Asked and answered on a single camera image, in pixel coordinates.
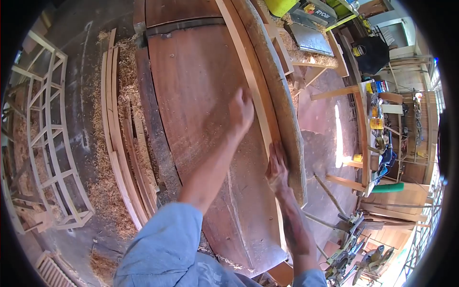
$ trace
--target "wood grain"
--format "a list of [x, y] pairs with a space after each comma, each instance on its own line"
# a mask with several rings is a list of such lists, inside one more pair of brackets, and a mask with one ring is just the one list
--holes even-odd
[[[164, 131], [185, 182], [229, 127], [228, 103], [236, 89], [248, 85], [225, 26], [177, 30], [170, 38], [153, 36], [148, 47]], [[202, 223], [212, 250], [242, 265], [237, 271], [247, 276], [286, 259], [277, 244], [275, 200], [266, 194], [267, 164], [255, 117]]]
[[215, 0], [146, 0], [145, 13], [147, 28], [180, 20], [221, 16]]
[[159, 114], [147, 48], [135, 51], [135, 66], [137, 82], [139, 83], [140, 101], [142, 102], [145, 125], [150, 138], [149, 144], [159, 167], [159, 175], [168, 190], [169, 200], [176, 201], [182, 183], [177, 174]]

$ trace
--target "wooden plank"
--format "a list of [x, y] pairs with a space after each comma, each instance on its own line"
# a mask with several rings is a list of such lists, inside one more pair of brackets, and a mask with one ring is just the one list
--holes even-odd
[[[133, 177], [134, 175], [132, 174], [130, 164], [128, 162], [128, 159], [126, 157], [126, 150], [125, 146], [123, 143], [123, 137], [121, 135], [121, 129], [120, 129], [120, 124], [119, 124], [119, 115], [118, 115], [118, 54], [119, 54], [119, 49], [116, 47], [113, 50], [113, 61], [112, 61], [112, 74], [111, 74], [111, 95], [107, 94], [107, 115], [109, 117], [109, 123], [110, 123], [110, 113], [109, 113], [109, 107], [111, 102], [112, 106], [112, 111], [113, 111], [113, 117], [112, 117], [112, 124], [114, 125], [114, 130], [110, 129], [110, 136], [112, 138], [112, 144], [113, 144], [113, 150], [118, 152], [118, 162], [119, 166], [123, 175], [123, 180], [128, 192], [129, 199], [135, 209], [135, 213], [137, 214], [137, 217], [139, 218], [140, 223], [142, 226], [145, 226], [145, 224], [148, 221], [148, 217], [146, 214], [146, 208], [141, 201], [141, 194], [140, 191], [138, 190], [136, 184], [134, 183]], [[107, 79], [110, 76], [108, 74], [108, 65], [107, 65]]]
[[148, 171], [148, 173], [146, 174], [148, 183], [149, 183], [148, 185], [152, 186], [150, 188], [150, 193], [153, 195], [153, 197], [155, 198], [155, 202], [156, 202], [156, 197], [157, 197], [156, 193], [159, 191], [159, 187], [158, 187], [158, 184], [156, 183], [156, 178], [153, 173], [153, 169], [151, 167], [150, 155], [148, 154], [148, 149], [146, 147], [143, 123], [142, 123], [142, 120], [139, 118], [138, 113], [140, 113], [140, 111], [138, 111], [137, 107], [133, 105], [132, 114], [134, 117], [135, 133], [137, 135], [137, 147], [139, 148], [140, 156], [143, 157], [147, 161], [147, 163], [145, 163], [146, 166], [142, 166], [142, 168], [145, 168]]
[[132, 12], [132, 25], [136, 34], [146, 30], [145, 24], [145, 0], [134, 0], [134, 10]]
[[304, 75], [304, 87], [306, 88], [315, 81], [327, 68], [308, 67]]
[[336, 96], [344, 96], [347, 94], [358, 93], [358, 92], [359, 92], [358, 86], [350, 86], [346, 88], [337, 89], [334, 91], [311, 95], [311, 100], [316, 101], [320, 99], [327, 99], [327, 98], [332, 98]]
[[403, 97], [402, 95], [399, 94], [394, 94], [394, 93], [379, 93], [378, 94], [380, 99], [386, 100], [386, 101], [392, 101], [396, 102], [398, 104], [403, 103]]
[[364, 191], [365, 188], [362, 186], [362, 184], [355, 182], [353, 180], [347, 180], [345, 178], [337, 177], [334, 175], [326, 174], [325, 179], [334, 183], [337, 183], [342, 186], [350, 187], [352, 189], [358, 190], [358, 191]]
[[366, 203], [361, 203], [360, 207], [362, 209], [365, 209], [365, 210], [370, 211], [370, 212], [375, 213], [375, 214], [385, 215], [385, 216], [394, 217], [394, 218], [400, 218], [400, 219], [404, 219], [404, 220], [410, 220], [410, 221], [414, 221], [414, 222], [417, 222], [417, 221], [425, 222], [427, 220], [427, 216], [426, 215], [422, 215], [422, 214], [419, 214], [419, 215], [406, 214], [406, 213], [401, 213], [401, 212], [398, 212], [398, 211], [392, 211], [392, 210], [378, 208], [378, 207], [375, 207], [373, 205], [366, 204]]
[[169, 149], [169, 144], [164, 133], [161, 116], [159, 114], [153, 80], [151, 78], [150, 60], [148, 49], [135, 51], [135, 66], [137, 82], [139, 83], [140, 101], [142, 102], [145, 124], [150, 137], [151, 150], [155, 155], [159, 167], [159, 175], [164, 181], [168, 195], [172, 195], [171, 201], [176, 201], [182, 183], [177, 174], [174, 160]]
[[139, 161], [137, 160], [137, 155], [134, 151], [134, 139], [132, 131], [129, 130], [129, 121], [125, 119], [123, 122], [124, 135], [126, 137], [126, 146], [128, 148], [128, 153], [131, 158], [132, 168], [134, 169], [135, 178], [137, 180], [137, 185], [139, 187], [140, 195], [142, 196], [143, 203], [146, 207], [149, 218], [153, 216], [156, 212], [156, 202], [149, 196], [148, 190], [148, 180], [146, 179], [145, 173], [139, 166]]
[[403, 114], [402, 105], [381, 105], [383, 113], [399, 113]]
[[[247, 89], [248, 84], [223, 25], [176, 30], [170, 38], [155, 35], [148, 39], [148, 49], [164, 133], [180, 179], [186, 182], [228, 128], [228, 103], [236, 89]], [[269, 187], [260, 177], [267, 164], [255, 117], [202, 223], [212, 250], [242, 265], [238, 272], [247, 276], [286, 259], [278, 243], [275, 199], [266, 196]], [[244, 244], [261, 239], [263, 245]]]
[[253, 4], [250, 0], [233, 0], [232, 2], [246, 27], [251, 42], [256, 43], [253, 48], [263, 71], [275, 113], [282, 115], [277, 117], [277, 124], [290, 168], [289, 186], [293, 189], [298, 204], [304, 206], [308, 201], [304, 147], [287, 79], [265, 26]]
[[146, 0], [146, 27], [181, 20], [221, 17], [215, 0]]
[[335, 55], [335, 58], [338, 60], [338, 67], [335, 69], [336, 73], [344, 78], [349, 76], [349, 71], [347, 70], [346, 62], [344, 61], [343, 51], [341, 46], [337, 43], [335, 35], [331, 31], [327, 31], [328, 44]]
[[[274, 112], [271, 96], [263, 76], [263, 72], [258, 62], [257, 55], [253, 49], [250, 38], [242, 23], [231, 0], [216, 0], [218, 8], [228, 27], [229, 34], [235, 45], [239, 60], [244, 70], [250, 92], [252, 94], [255, 111], [257, 112], [258, 122], [260, 123], [266, 150], [266, 158], [269, 160], [269, 145], [280, 140], [279, 127]], [[280, 246], [287, 251], [287, 243], [284, 235], [284, 223], [282, 213], [277, 198], [276, 211], [279, 223]]]

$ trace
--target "sunlight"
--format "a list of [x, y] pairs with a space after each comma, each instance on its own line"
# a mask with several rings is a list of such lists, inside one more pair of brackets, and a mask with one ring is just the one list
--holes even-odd
[[343, 164], [343, 132], [341, 130], [340, 112], [338, 105], [335, 105], [336, 118], [336, 168], [340, 168]]

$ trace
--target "mahogany board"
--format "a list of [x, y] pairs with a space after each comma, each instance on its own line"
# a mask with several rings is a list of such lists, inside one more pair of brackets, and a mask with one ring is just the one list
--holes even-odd
[[145, 0], [146, 27], [181, 20], [221, 17], [215, 0]]
[[[228, 103], [239, 86], [247, 88], [246, 78], [224, 25], [176, 30], [169, 38], [155, 35], [148, 48], [164, 132], [186, 182], [228, 128]], [[242, 265], [236, 271], [250, 277], [286, 259], [277, 243], [276, 205], [264, 178], [267, 164], [255, 117], [202, 223], [215, 254]]]

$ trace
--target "wooden frame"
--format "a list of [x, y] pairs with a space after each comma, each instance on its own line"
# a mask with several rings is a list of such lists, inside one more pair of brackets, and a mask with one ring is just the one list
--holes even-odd
[[[50, 205], [46, 199], [45, 193], [43, 191], [44, 188], [48, 186], [52, 186], [53, 192], [56, 196], [56, 199], [59, 203], [59, 207], [61, 208], [62, 213], [64, 214], [64, 219], [61, 222], [56, 222], [55, 218], [52, 217], [52, 223], [56, 229], [70, 229], [70, 228], [77, 228], [82, 227], [84, 224], [91, 218], [94, 214], [94, 209], [86, 195], [86, 191], [84, 190], [83, 184], [81, 179], [78, 175], [78, 171], [75, 165], [75, 160], [73, 158], [72, 150], [70, 147], [70, 140], [68, 138], [67, 132], [67, 121], [65, 116], [65, 73], [67, 70], [67, 55], [64, 54], [62, 51], [57, 49], [51, 42], [46, 40], [43, 36], [36, 34], [33, 31], [29, 31], [29, 37], [35, 40], [38, 44], [42, 45], [46, 50], [51, 53], [50, 63], [48, 66], [48, 72], [43, 76], [39, 76], [36, 73], [25, 71], [21, 68], [15, 67], [13, 71], [21, 73], [24, 76], [30, 77], [29, 82], [29, 91], [27, 96], [27, 105], [26, 105], [26, 123], [27, 123], [27, 141], [28, 141], [28, 151], [30, 156], [30, 162], [32, 165], [32, 171], [35, 178], [35, 182], [37, 184], [38, 192], [40, 195], [41, 200], [48, 212], [51, 213]], [[53, 72], [61, 66], [61, 81], [60, 84], [52, 83], [52, 75]], [[39, 80], [41, 82], [41, 88], [36, 95], [32, 98], [33, 93], [33, 85], [34, 81]], [[51, 88], [57, 89], [57, 91], [51, 96]], [[43, 93], [45, 93], [45, 104], [43, 106]], [[59, 97], [59, 107], [60, 107], [60, 120], [61, 124], [51, 124], [51, 101], [55, 98]], [[34, 103], [39, 100], [39, 105], [34, 105]], [[32, 140], [31, 138], [31, 111], [38, 111], [39, 112], [39, 131], [38, 134]], [[58, 134], [62, 133], [64, 147], [66, 151], [66, 156], [70, 165], [70, 169], [64, 172], [61, 171], [57, 155], [56, 155], [56, 147], [53, 140]], [[41, 141], [41, 145], [36, 145], [38, 140]], [[51, 157], [51, 164], [53, 166], [53, 170], [55, 175], [52, 176], [50, 163], [48, 161], [48, 153], [46, 152], [45, 146], [48, 145], [49, 148], [49, 156]], [[35, 163], [34, 151], [33, 149], [36, 147], [42, 147], [45, 165], [47, 169], [47, 173], [49, 179], [42, 183], [39, 179], [37, 166]], [[77, 189], [80, 193], [80, 196], [83, 199], [83, 202], [87, 208], [87, 213], [85, 212], [84, 215], [79, 213], [73, 204], [72, 198], [67, 190], [66, 183], [64, 182], [64, 178], [67, 176], [73, 176]], [[56, 183], [59, 184], [59, 188], [62, 192], [62, 196], [70, 209], [71, 214], [67, 213], [65, 206], [62, 201], [62, 197], [59, 194]]]
[[61, 268], [51, 258], [51, 252], [45, 250], [37, 262], [35, 263], [35, 269], [37, 270], [40, 277], [50, 287], [77, 287]]
[[[239, 18], [237, 10], [231, 0], [216, 0], [216, 2], [236, 47], [249, 89], [251, 90], [253, 103], [260, 122], [266, 156], [269, 160], [269, 145], [274, 141], [280, 140], [280, 132], [271, 96], [269, 94], [260, 63], [258, 62], [257, 55], [244, 24]], [[282, 213], [280, 211], [277, 198], [275, 200], [277, 219], [279, 223], [280, 246], [284, 251], [287, 251]]]
[[358, 126], [359, 126], [359, 132], [360, 132], [359, 137], [360, 137], [360, 141], [362, 142], [362, 155], [363, 155], [362, 166], [360, 167], [360, 164], [357, 166], [358, 168], [362, 169], [361, 186], [359, 183], [356, 183], [355, 181], [347, 180], [347, 179], [340, 178], [340, 177], [335, 177], [329, 174], [327, 174], [325, 178], [337, 184], [347, 186], [347, 187], [350, 187], [358, 191], [362, 191], [365, 193], [366, 197], [368, 197], [369, 193], [371, 192], [371, 190], [369, 190], [370, 187], [366, 188], [371, 182], [371, 170], [369, 166], [371, 151], [370, 149], [367, 148], [367, 147], [371, 147], [369, 146], [371, 142], [371, 139], [370, 139], [371, 129], [369, 127], [368, 116], [366, 113], [366, 110], [367, 110], [366, 94], [367, 93], [366, 93], [365, 85], [372, 81], [374, 80], [359, 83], [355, 86], [341, 88], [341, 89], [337, 89], [334, 91], [320, 93], [317, 95], [311, 95], [311, 100], [316, 101], [320, 99], [332, 98], [335, 96], [347, 95], [351, 93], [354, 94], [355, 104], [357, 108]]

